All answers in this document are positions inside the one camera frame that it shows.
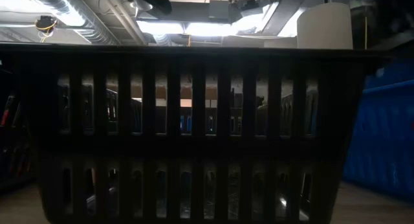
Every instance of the ceiling fixture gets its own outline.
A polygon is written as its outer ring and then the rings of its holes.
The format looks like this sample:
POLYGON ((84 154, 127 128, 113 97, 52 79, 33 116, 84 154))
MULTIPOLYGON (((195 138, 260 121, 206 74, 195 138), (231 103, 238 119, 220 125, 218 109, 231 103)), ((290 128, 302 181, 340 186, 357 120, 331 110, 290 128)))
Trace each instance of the ceiling fixture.
POLYGON ((298 35, 298 18, 306 10, 306 8, 299 8, 298 11, 289 19, 286 25, 282 28, 279 37, 295 37, 298 35))
POLYGON ((234 33, 230 24, 190 23, 186 33, 192 36, 229 36, 234 33))
POLYGON ((142 32, 150 34, 183 34, 181 23, 137 21, 142 32))

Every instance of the ceiling light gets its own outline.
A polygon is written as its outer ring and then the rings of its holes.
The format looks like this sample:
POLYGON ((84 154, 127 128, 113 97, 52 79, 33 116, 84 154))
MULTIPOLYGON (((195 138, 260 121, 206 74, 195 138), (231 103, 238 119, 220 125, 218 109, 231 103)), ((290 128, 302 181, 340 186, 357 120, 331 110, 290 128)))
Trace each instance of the ceiling light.
POLYGON ((137 21, 142 32, 150 34, 183 34, 184 29, 180 23, 137 21))
POLYGON ((186 33, 192 36, 229 36, 235 34, 230 24, 190 23, 186 33))
POLYGON ((232 24, 232 29, 238 32, 254 28, 261 22, 262 18, 263 14, 253 14, 250 16, 242 17, 232 24))
POLYGON ((305 11, 305 8, 299 8, 298 11, 287 21, 286 25, 278 34, 279 37, 295 37, 298 34, 297 22, 299 16, 305 11))

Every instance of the duct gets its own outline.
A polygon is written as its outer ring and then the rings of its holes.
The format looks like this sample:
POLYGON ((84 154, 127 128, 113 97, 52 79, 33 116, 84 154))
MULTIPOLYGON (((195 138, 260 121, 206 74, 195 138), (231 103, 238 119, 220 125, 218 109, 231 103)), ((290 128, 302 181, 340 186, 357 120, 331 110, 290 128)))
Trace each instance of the duct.
POLYGON ((277 36, 291 17, 298 11, 302 2, 304 0, 281 0, 263 29, 263 33, 277 36))
POLYGON ((120 42, 82 0, 35 0, 50 8, 63 23, 72 27, 93 28, 75 30, 96 45, 119 45, 120 42))
MULTIPOLYGON (((0 27, 30 28, 30 27, 36 27, 36 26, 33 23, 0 21, 0 27)), ((54 28, 61 29, 61 30, 94 30, 91 27, 72 27, 72 26, 62 26, 62 25, 55 25, 54 28)))
POLYGON ((122 24, 122 26, 124 26, 124 28, 127 30, 129 35, 134 39, 135 43, 137 45, 143 44, 143 41, 140 39, 139 35, 132 29, 132 26, 126 22, 125 18, 121 16, 121 14, 118 12, 114 4, 112 4, 110 0, 103 0, 103 1, 106 2, 106 5, 109 7, 112 13, 114 13, 114 15, 119 20, 119 22, 122 24))
POLYGON ((177 46, 167 34, 154 34, 153 37, 158 46, 177 46))
POLYGON ((136 21, 133 20, 130 16, 129 16, 129 12, 124 8, 124 6, 121 3, 121 0, 111 0, 110 2, 113 2, 114 5, 116 5, 116 7, 121 11, 121 13, 124 15, 126 21, 129 23, 129 25, 131 26, 132 30, 135 32, 135 34, 139 37, 139 40, 141 41, 139 43, 139 45, 147 45, 147 41, 142 33, 142 31, 140 30, 140 28, 138 27, 138 25, 136 24, 136 21))

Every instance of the floor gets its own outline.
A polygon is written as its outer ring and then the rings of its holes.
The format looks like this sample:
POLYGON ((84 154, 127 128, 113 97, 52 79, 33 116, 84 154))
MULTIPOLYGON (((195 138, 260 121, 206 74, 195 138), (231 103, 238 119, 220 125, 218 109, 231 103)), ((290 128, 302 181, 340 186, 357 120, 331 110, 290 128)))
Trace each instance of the floor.
MULTIPOLYGON (((413 223, 414 205, 342 183, 336 200, 334 224, 413 223)), ((0 223, 48 223, 35 184, 0 197, 0 223)))

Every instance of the basket slot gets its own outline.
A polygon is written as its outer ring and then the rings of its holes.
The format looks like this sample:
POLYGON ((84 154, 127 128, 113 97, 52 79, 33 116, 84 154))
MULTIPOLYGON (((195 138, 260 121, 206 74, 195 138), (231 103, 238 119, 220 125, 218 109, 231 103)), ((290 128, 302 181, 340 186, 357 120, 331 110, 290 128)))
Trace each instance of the basket slot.
POLYGON ((167 72, 167 136, 180 135, 180 68, 172 65, 167 72))
POLYGON ((177 159, 168 162, 167 171, 167 218, 180 219, 180 163, 177 159))
POLYGON ((138 189, 133 187, 131 175, 131 162, 125 158, 121 159, 119 171, 119 215, 124 219, 131 219, 133 216, 133 195, 131 194, 134 194, 134 189, 138 189))
POLYGON ((297 222, 299 220, 301 178, 300 166, 296 162, 292 163, 289 166, 289 188, 286 204, 287 218, 291 222, 297 222))
POLYGON ((217 81, 217 136, 230 135, 230 88, 231 79, 228 68, 219 68, 217 81))
POLYGON ((106 70, 103 68, 94 71, 95 135, 107 135, 108 112, 106 76, 106 70))
POLYGON ((142 133, 144 135, 154 135, 155 72, 154 69, 150 66, 146 66, 146 69, 144 70, 142 79, 142 92, 142 133))
POLYGON ((96 215, 105 219, 108 215, 108 168, 104 159, 96 160, 96 215))
POLYGON ((305 135, 306 79, 302 70, 295 71, 293 81, 292 136, 305 135))
POLYGON ((128 65, 118 72, 118 129, 120 135, 131 134, 131 68, 128 65))
POLYGON ((239 220, 252 220, 252 163, 249 160, 240 165, 240 204, 239 220))
POLYGON ((280 70, 268 68, 268 107, 267 107, 267 139, 276 140, 280 136, 281 113, 281 76, 280 70))
POLYGON ((204 163, 200 159, 194 159, 191 167, 191 221, 200 221, 204 218, 204 163))
POLYGON ((110 164, 107 171, 108 176, 108 192, 107 192, 107 208, 111 217, 119 216, 119 165, 117 163, 110 164))
POLYGON ((146 221, 152 221, 157 216, 155 206, 155 166, 155 162, 151 159, 144 161, 144 199, 142 204, 142 216, 146 221))
POLYGON ((216 189, 214 219, 220 223, 228 219, 228 162, 221 159, 216 162, 216 189))
POLYGON ((271 223, 275 220, 276 196, 276 164, 273 160, 266 163, 265 196, 263 199, 263 221, 271 223))
POLYGON ((252 138, 256 128, 256 68, 252 65, 243 75, 243 114, 241 135, 252 138))
POLYGON ((72 195, 72 170, 66 165, 62 170, 62 198, 65 214, 73 213, 73 195, 72 195))
POLYGON ((70 128, 72 135, 82 135, 82 75, 79 69, 73 69, 69 75, 70 89, 70 128))
POLYGON ((84 217, 87 210, 86 202, 86 178, 85 178, 85 168, 84 160, 75 159, 73 160, 73 180, 72 180, 72 190, 73 190, 73 212, 76 216, 84 217))
POLYGON ((133 215, 134 218, 142 218, 142 165, 135 164, 131 175, 131 193, 129 195, 133 200, 133 215))
POLYGON ((192 97, 192 130, 193 136, 205 135, 205 112, 206 112, 206 74, 203 65, 192 68, 193 97, 192 97))

